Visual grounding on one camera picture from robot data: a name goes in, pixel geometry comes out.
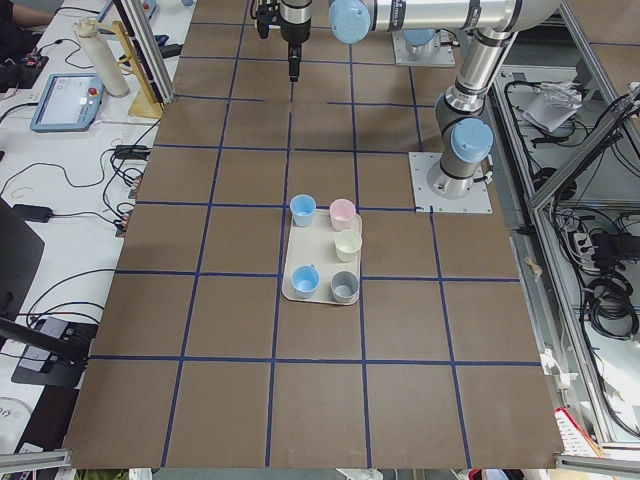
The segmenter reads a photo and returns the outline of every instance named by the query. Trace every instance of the light blue cup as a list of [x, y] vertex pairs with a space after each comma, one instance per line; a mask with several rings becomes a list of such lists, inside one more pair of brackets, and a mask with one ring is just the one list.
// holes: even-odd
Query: light blue cup
[[289, 204], [293, 222], [299, 227], [308, 227], [313, 222], [316, 201], [309, 195], [296, 195]]
[[291, 275], [291, 283], [300, 298], [311, 298], [320, 283], [320, 275], [314, 266], [298, 267]]

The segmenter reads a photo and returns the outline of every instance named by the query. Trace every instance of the cup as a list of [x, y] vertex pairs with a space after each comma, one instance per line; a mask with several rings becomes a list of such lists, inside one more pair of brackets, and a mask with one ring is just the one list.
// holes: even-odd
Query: cup
[[362, 237], [355, 230], [343, 230], [334, 238], [336, 255], [343, 262], [355, 262], [362, 248]]
[[351, 226], [351, 222], [356, 216], [356, 206], [349, 200], [339, 198], [329, 205], [329, 214], [331, 215], [331, 226], [340, 232]]
[[298, 297], [311, 298], [320, 283], [320, 275], [313, 265], [305, 265], [295, 269], [291, 283]]
[[308, 227], [313, 221], [313, 212], [316, 209], [316, 201], [309, 195], [296, 195], [289, 204], [293, 223], [299, 227]]
[[338, 303], [353, 303], [360, 293], [360, 282], [351, 272], [338, 272], [331, 279], [331, 293]]

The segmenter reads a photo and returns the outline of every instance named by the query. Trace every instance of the white mounting plate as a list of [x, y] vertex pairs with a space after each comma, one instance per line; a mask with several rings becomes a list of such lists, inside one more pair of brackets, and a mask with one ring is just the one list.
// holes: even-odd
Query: white mounting plate
[[[458, 200], [443, 198], [427, 184], [429, 169], [440, 161], [441, 153], [409, 153], [411, 166], [411, 183], [413, 183], [413, 199], [417, 212], [429, 213], [493, 213], [491, 200], [485, 182], [474, 183], [469, 193]], [[482, 168], [478, 168], [476, 177], [484, 176]]]
[[[453, 49], [450, 46], [436, 48], [432, 53], [419, 57], [407, 50], [402, 32], [394, 32], [391, 37], [393, 38], [393, 53], [396, 57], [396, 65], [444, 68], [453, 68], [456, 66]], [[449, 34], [440, 31], [440, 41], [449, 42]]]

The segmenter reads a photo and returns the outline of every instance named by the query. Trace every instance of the white desk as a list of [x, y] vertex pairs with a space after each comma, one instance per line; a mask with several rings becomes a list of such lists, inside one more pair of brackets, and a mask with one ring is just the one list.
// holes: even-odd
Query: white desk
[[[63, 6], [80, 6], [100, 10], [105, 0], [88, 0], [78, 2], [66, 1]], [[158, 0], [151, 25], [156, 34], [169, 35], [168, 43], [183, 43], [193, 13], [193, 7], [185, 8], [179, 0]], [[56, 15], [40, 41], [40, 45], [52, 43], [59, 38], [72, 38], [74, 22], [86, 15], [83, 12], [62, 10]], [[110, 38], [109, 45], [118, 57], [122, 54], [120, 44], [115, 37]], [[63, 42], [45, 49], [44, 54], [50, 57], [49, 63], [31, 90], [21, 90], [10, 99], [0, 100], [0, 112], [14, 105], [34, 102], [40, 98], [42, 90], [50, 74], [92, 72], [93, 69], [79, 70], [64, 62], [64, 58], [76, 48], [71, 42]], [[79, 65], [89, 65], [82, 51], [76, 53], [71, 61]], [[175, 73], [178, 57], [166, 60], [171, 77]], [[86, 132], [79, 133], [47, 133], [38, 134], [29, 129], [34, 108], [25, 108], [11, 114], [0, 124], [0, 149], [6, 152], [0, 162], [0, 188], [5, 181], [26, 166], [42, 161], [62, 165], [67, 169], [71, 180], [76, 184], [88, 184], [101, 177], [99, 166], [100, 154], [118, 143], [135, 142], [154, 121], [130, 117], [128, 108], [139, 91], [134, 76], [127, 77], [131, 93], [123, 98], [105, 95], [103, 105], [96, 121]], [[156, 129], [150, 131], [141, 144], [152, 145]], [[105, 212], [102, 192], [106, 182], [113, 174], [104, 157], [106, 176], [104, 181], [91, 188], [71, 188], [59, 169], [45, 166], [34, 167], [14, 179], [3, 194], [4, 200], [13, 205], [26, 203], [46, 205], [56, 213], [75, 213], [80, 211]], [[122, 181], [112, 182], [109, 187], [109, 199], [116, 205], [127, 199], [129, 188]], [[115, 228], [95, 217], [77, 217], [52, 219], [46, 224], [30, 226], [45, 241], [45, 251], [36, 278], [31, 286], [22, 311], [26, 312], [32, 303], [49, 287], [71, 275], [94, 270], [115, 268], [122, 240], [115, 237]], [[87, 275], [61, 285], [40, 302], [36, 311], [68, 301], [91, 301], [104, 305], [111, 285], [111, 272]], [[69, 311], [88, 313], [100, 318], [100, 311], [92, 307], [73, 306]], [[82, 321], [72, 315], [58, 317]], [[2, 352], [20, 355], [24, 346], [7, 341]], [[0, 356], [0, 397], [16, 398], [33, 409], [40, 397], [42, 387], [11, 383], [11, 375], [18, 360]]]

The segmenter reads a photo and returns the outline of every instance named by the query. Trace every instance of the black monitor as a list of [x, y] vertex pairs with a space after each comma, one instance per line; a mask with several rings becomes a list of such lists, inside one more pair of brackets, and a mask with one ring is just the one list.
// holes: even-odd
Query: black monitor
[[25, 358], [11, 379], [16, 383], [75, 387], [97, 327], [55, 318], [39, 320], [33, 328], [15, 322], [43, 252], [42, 239], [0, 199], [0, 348], [6, 339], [27, 345]]

